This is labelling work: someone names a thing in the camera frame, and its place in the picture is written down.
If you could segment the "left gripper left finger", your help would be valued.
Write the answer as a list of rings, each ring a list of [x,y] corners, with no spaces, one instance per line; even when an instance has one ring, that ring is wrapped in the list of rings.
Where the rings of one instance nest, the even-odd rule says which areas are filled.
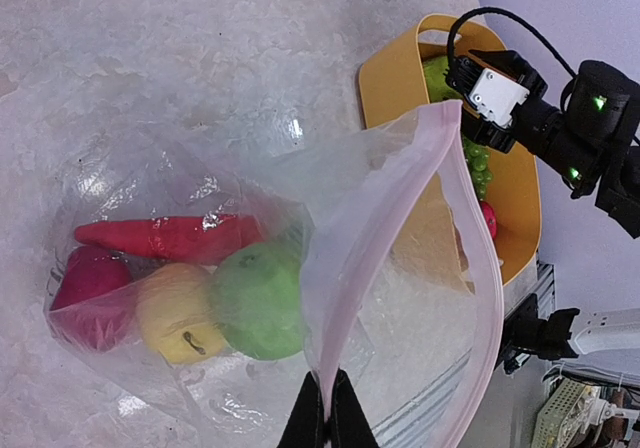
[[[325,444],[322,395],[315,377],[308,372],[281,436],[280,448],[322,448]]]

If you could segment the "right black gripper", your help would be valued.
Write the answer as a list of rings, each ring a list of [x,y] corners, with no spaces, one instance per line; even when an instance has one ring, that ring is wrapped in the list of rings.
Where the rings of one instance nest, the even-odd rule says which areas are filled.
[[[502,153],[514,144],[533,154],[565,154],[564,115],[547,103],[547,83],[513,50],[471,50],[456,56],[446,83],[466,102],[462,131],[476,144]]]

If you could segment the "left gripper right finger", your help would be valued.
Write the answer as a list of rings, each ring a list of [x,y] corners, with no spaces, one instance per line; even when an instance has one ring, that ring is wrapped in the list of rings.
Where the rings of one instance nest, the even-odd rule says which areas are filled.
[[[333,448],[378,448],[348,374],[337,371],[331,398],[329,440]]]

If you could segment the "green toy pear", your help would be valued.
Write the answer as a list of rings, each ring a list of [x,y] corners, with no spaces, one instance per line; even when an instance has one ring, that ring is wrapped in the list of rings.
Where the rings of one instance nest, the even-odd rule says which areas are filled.
[[[461,95],[446,83],[448,59],[445,55],[425,60],[422,63],[422,68],[431,103],[461,99]]]

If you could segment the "green toy apple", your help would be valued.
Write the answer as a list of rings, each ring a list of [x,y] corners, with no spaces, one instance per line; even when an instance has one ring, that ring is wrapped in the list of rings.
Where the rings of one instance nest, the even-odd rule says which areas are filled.
[[[280,241],[251,244],[217,267],[209,300],[234,350],[261,361],[302,351],[300,268],[299,254]]]

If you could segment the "yellow toy lemon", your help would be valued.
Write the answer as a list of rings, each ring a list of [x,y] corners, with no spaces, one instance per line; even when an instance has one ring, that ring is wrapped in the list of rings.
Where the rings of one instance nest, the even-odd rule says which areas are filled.
[[[209,272],[171,263],[141,280],[135,307],[146,346],[171,364],[193,364],[226,348],[208,299]]]

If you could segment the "clear zip top bag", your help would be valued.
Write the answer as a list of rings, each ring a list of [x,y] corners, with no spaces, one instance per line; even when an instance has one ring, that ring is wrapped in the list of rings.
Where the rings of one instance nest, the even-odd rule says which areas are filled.
[[[65,163],[45,319],[204,447],[454,447],[501,270],[457,101],[275,155],[140,127]]]

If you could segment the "orange toy carrot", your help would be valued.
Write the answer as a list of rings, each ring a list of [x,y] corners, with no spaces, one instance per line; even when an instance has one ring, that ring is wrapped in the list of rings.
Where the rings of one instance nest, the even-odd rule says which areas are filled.
[[[237,251],[263,240],[251,216],[99,221],[77,227],[77,242],[143,258],[218,265]]]

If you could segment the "red toy tomato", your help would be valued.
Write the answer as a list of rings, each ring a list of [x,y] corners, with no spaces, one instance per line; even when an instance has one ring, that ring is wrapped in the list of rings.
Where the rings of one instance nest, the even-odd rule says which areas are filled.
[[[52,331],[62,340],[95,352],[107,352],[129,331],[133,282],[126,263],[110,251],[76,248],[48,311]]]

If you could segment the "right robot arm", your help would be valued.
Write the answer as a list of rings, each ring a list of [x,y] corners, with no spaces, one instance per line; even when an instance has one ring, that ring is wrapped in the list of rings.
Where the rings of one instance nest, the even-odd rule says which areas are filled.
[[[543,97],[548,85],[513,50],[455,52],[455,38],[472,18],[501,15],[518,23],[548,48],[570,80],[559,106]],[[520,144],[558,173],[574,199],[594,194],[595,205],[632,238],[639,236],[639,85],[597,60],[577,70],[531,24],[497,7],[471,10],[451,26],[446,56],[447,85],[465,102],[463,134],[472,142],[508,153]],[[520,355],[541,360],[575,359],[606,350],[639,346],[639,311],[562,309],[543,319],[531,295],[508,316],[497,361]]]

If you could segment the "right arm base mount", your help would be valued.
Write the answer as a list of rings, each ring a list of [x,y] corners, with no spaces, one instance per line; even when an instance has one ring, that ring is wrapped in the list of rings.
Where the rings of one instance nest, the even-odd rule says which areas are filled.
[[[506,375],[519,370],[531,356],[546,361],[579,356],[570,340],[580,310],[561,309],[544,319],[538,308],[538,296],[530,294],[504,321],[495,367],[502,366]]]

